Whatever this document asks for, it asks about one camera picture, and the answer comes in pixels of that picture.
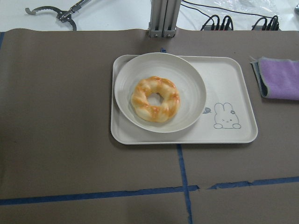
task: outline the blue tape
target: blue tape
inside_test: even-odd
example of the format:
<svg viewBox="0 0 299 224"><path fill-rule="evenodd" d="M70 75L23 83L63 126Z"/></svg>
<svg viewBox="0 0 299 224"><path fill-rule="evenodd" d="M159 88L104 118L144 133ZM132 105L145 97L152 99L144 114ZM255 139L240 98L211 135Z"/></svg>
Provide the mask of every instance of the blue tape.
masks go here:
<svg viewBox="0 0 299 224"><path fill-rule="evenodd" d="M188 181L187 181L187 175L186 175L186 170L185 170L183 151L182 151L182 146L180 144L177 144L177 151L178 151L179 166L180 166L181 175L182 175L185 203L186 203L187 211L189 214L188 223L192 224L193 220L192 220L192 211L191 211L191 200L190 200L190 196L189 196Z"/></svg>
<svg viewBox="0 0 299 224"><path fill-rule="evenodd" d="M0 32L0 49L1 49L3 39L4 39L4 32Z"/></svg>
<svg viewBox="0 0 299 224"><path fill-rule="evenodd" d="M196 185L189 186L189 191L198 190ZM58 196L44 196L44 197L27 197L27 198L14 198L14 199L1 199L0 205L13 205L13 204L31 204L31 203L46 203L46 202L61 202L61 201L75 201L87 199L100 199L110 197L128 197L140 195L154 195L154 194L167 194L183 192L183 187L169 187L169 188L154 188L142 189L137 191L110 191L74 195L58 195Z"/></svg>
<svg viewBox="0 0 299 224"><path fill-rule="evenodd" d="M277 179L256 180L253 182L240 181L240 182L232 182L232 183L230 182L217 183L208 189L241 188L241 187L248 187L248 186L261 186L261 185L293 183L293 182L299 182L299 176L277 178Z"/></svg>

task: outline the ring-shaped bread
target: ring-shaped bread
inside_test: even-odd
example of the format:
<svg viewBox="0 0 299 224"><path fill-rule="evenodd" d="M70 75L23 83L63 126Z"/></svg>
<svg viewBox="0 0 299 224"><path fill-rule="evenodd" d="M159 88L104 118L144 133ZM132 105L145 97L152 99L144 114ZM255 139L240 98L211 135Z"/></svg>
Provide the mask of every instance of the ring-shaped bread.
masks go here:
<svg viewBox="0 0 299 224"><path fill-rule="evenodd" d="M163 97L163 102L160 106L149 103L148 96L152 93L158 93ZM165 122L178 112L180 97L172 81L152 76L142 79L137 84L131 96L131 103L136 114L142 119L153 122Z"/></svg>

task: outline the purple towel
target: purple towel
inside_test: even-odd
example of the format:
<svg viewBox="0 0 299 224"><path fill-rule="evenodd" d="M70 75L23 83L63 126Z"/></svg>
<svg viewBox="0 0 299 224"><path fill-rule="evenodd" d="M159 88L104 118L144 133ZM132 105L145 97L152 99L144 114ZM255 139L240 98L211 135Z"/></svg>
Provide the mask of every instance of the purple towel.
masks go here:
<svg viewBox="0 0 299 224"><path fill-rule="evenodd" d="M251 64L263 97L299 100L299 61L262 57Z"/></svg>

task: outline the rabbit illustration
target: rabbit illustration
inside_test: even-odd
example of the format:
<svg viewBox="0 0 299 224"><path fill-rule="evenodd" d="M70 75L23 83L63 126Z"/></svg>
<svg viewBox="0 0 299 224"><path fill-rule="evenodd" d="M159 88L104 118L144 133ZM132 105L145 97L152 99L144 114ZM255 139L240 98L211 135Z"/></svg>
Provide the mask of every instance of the rabbit illustration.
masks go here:
<svg viewBox="0 0 299 224"><path fill-rule="evenodd" d="M215 110L215 124L214 128L220 129L239 129L241 125L239 124L239 119L230 103L216 103L214 106Z"/></svg>

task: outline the rectangular tray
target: rectangular tray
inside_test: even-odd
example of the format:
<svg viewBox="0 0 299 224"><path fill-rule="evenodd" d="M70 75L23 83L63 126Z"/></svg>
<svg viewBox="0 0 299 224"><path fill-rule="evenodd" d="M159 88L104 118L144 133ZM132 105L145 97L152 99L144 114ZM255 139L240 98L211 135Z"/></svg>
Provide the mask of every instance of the rectangular tray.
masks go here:
<svg viewBox="0 0 299 224"><path fill-rule="evenodd" d="M136 56L120 56L113 65L111 133L118 142L126 145L249 143L257 137L256 120L242 69L228 57L180 56L199 72L206 85L205 111L192 126L174 133L154 133L133 124L118 108L114 82L121 68ZM222 106L226 111L219 111ZM220 126L218 121L225 119L227 113L237 116L238 124Z"/></svg>

